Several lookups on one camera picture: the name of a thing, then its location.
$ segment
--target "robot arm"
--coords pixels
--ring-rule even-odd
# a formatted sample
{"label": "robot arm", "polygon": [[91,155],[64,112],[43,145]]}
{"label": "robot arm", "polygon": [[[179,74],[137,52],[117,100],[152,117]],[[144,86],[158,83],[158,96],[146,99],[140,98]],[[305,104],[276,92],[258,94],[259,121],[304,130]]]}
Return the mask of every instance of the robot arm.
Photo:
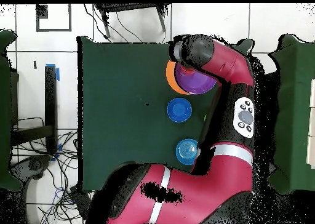
{"label": "robot arm", "polygon": [[220,84],[254,84],[248,60],[238,51],[202,34],[174,37],[169,47],[171,61],[179,62],[215,78]]}
{"label": "robot arm", "polygon": [[[185,70],[195,69],[211,76],[220,85],[199,138],[198,146],[207,157],[210,147],[221,143],[231,151],[238,146],[248,151],[249,159],[252,157],[254,78],[248,59],[235,50],[237,47],[240,45],[233,49],[202,34],[177,36],[169,47],[172,61]],[[208,169],[209,163],[197,162],[193,173],[205,174]]]}
{"label": "robot arm", "polygon": [[[244,55],[204,35],[174,38],[170,59],[215,78],[219,89],[199,140],[192,174],[163,165],[130,171],[106,224],[245,224],[252,191],[254,78]],[[161,193],[148,196],[157,183]],[[169,202],[167,193],[180,193]]]}

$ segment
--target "white tile floor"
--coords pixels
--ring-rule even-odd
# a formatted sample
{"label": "white tile floor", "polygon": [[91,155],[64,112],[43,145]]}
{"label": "white tile floor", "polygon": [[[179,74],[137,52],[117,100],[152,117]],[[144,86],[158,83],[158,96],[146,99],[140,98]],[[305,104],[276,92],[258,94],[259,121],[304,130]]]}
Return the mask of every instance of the white tile floor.
{"label": "white tile floor", "polygon": [[[315,40],[315,4],[173,4],[165,16],[166,33],[162,32],[156,9],[139,9],[118,12],[120,22],[143,42],[171,40],[178,34],[214,34],[235,43],[242,38],[255,40],[254,55],[258,57],[266,73],[276,70],[267,53],[274,51],[277,40],[284,33],[296,34],[305,41]],[[49,18],[40,20],[41,28],[67,28],[67,5],[49,4]],[[105,34],[99,11],[86,4],[88,13],[94,15],[98,29]],[[71,5],[72,32],[36,32],[35,5],[0,5],[0,29],[17,32],[18,38],[7,48],[7,55],[20,73],[19,118],[40,116],[44,118],[44,65],[54,63],[60,69],[58,85],[59,134],[75,131],[78,127],[78,71],[76,36],[88,36],[98,42],[106,42],[83,4]],[[110,14],[110,25],[129,42],[140,42],[119,23],[115,13]],[[124,42],[110,28],[113,42]],[[23,121],[20,127],[39,126],[40,121]],[[66,147],[74,151],[69,143]],[[29,154],[19,150],[19,155]],[[72,167],[78,164],[71,161]],[[50,162],[55,184],[60,186],[60,169]],[[76,169],[67,169],[70,186],[78,180]],[[55,196],[52,176],[48,171],[42,179],[30,183],[27,193],[28,216],[31,224],[39,224],[43,210],[49,209]]]}

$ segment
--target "blue cup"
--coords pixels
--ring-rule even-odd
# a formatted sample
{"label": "blue cup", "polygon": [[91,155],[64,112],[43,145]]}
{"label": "blue cup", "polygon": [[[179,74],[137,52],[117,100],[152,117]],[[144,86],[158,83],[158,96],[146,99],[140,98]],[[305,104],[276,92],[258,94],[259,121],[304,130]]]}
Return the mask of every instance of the blue cup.
{"label": "blue cup", "polygon": [[194,164],[197,157],[198,142],[193,139],[184,139],[176,147],[176,157],[184,165]]}
{"label": "blue cup", "polygon": [[175,98],[167,105],[167,115],[173,122],[185,122],[191,113],[191,104],[184,98]]}

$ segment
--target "purple cup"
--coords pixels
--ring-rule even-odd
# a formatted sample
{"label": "purple cup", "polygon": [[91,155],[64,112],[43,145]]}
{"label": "purple cup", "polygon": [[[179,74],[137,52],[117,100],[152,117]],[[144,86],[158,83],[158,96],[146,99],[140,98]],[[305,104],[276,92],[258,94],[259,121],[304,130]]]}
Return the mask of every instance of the purple cup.
{"label": "purple cup", "polygon": [[175,67],[175,79],[177,84],[186,92],[200,95],[208,92],[217,82],[214,78],[202,74],[198,71],[184,73],[180,64]]}

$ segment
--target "cable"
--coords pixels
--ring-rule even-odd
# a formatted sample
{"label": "cable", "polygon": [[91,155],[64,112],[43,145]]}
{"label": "cable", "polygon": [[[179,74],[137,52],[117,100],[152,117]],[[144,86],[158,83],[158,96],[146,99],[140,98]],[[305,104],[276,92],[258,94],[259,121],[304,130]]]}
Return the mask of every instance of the cable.
{"label": "cable", "polygon": [[[66,134],[58,135],[58,140],[61,140],[63,137],[65,137],[65,141],[63,142],[62,147],[64,147],[68,142],[70,142],[70,140],[77,133],[78,133],[77,131],[75,132],[70,131]],[[78,139],[77,138],[73,139],[73,143],[74,143],[75,148],[77,149]],[[20,145],[20,149],[26,150],[26,151],[34,151],[35,153],[39,153],[39,154],[48,154],[47,148],[42,141],[41,143],[31,141],[29,142],[29,144],[30,144],[30,148]],[[45,149],[43,148],[35,149],[34,144],[41,145]],[[52,184],[55,187],[55,196],[52,202],[53,205],[46,212],[44,212],[41,208],[39,208],[40,211],[43,213],[40,224],[53,224],[53,223],[56,223],[56,220],[69,221],[70,224],[73,224],[72,220],[81,218],[80,215],[68,215],[69,214],[68,211],[72,211],[72,210],[78,211],[76,204],[71,200],[69,196],[69,193],[70,193],[68,191],[69,180],[66,175],[66,170],[68,168],[77,169],[77,167],[70,166],[70,163],[72,162],[72,160],[78,159],[78,156],[74,155],[76,153],[77,152],[69,151],[62,148],[62,150],[59,151],[58,154],[60,154],[60,156],[64,155],[66,157],[65,161],[61,161],[59,157],[56,157],[56,154],[52,155],[52,157],[57,160],[57,164],[60,168],[61,187],[57,187],[53,173],[50,171],[50,169],[47,169],[50,175],[52,176]]]}
{"label": "cable", "polygon": [[114,30],[115,32],[117,32],[117,34],[120,35],[120,37],[122,37],[122,38],[125,40],[125,42],[129,43],[128,40],[127,40],[126,38],[124,38],[124,37],[121,35],[121,33],[119,33],[117,30],[115,30],[115,29],[114,29],[112,26],[110,26],[108,23],[105,23],[105,21],[102,20],[102,19],[97,15],[95,9],[93,9],[93,11],[94,11],[94,13],[96,14],[96,16],[97,16],[104,24],[106,24],[106,25],[109,26],[112,30]]}
{"label": "cable", "polygon": [[133,34],[137,39],[139,39],[139,40],[143,43],[143,41],[142,41],[136,34],[134,34],[133,32],[131,32],[130,30],[128,30],[127,28],[124,27],[124,25],[123,25],[123,24],[121,23],[121,21],[119,20],[118,12],[117,12],[117,11],[116,11],[116,16],[117,16],[118,22],[121,24],[121,26],[122,26],[125,30],[127,30],[128,32],[130,32],[131,34]]}
{"label": "cable", "polygon": [[108,38],[108,36],[104,35],[104,34],[100,31],[100,29],[98,28],[96,19],[93,17],[93,15],[91,15],[91,14],[88,13],[87,9],[86,9],[86,13],[87,13],[87,15],[90,15],[90,16],[94,19],[94,22],[95,22],[95,24],[96,24],[97,30],[103,35],[103,37],[104,37],[105,39],[107,39],[110,43],[113,43],[113,42],[110,41],[110,39]]}
{"label": "cable", "polygon": [[18,121],[31,120],[31,119],[40,119],[42,121],[42,125],[44,126],[44,120],[42,118],[24,118],[24,119],[18,119]]}

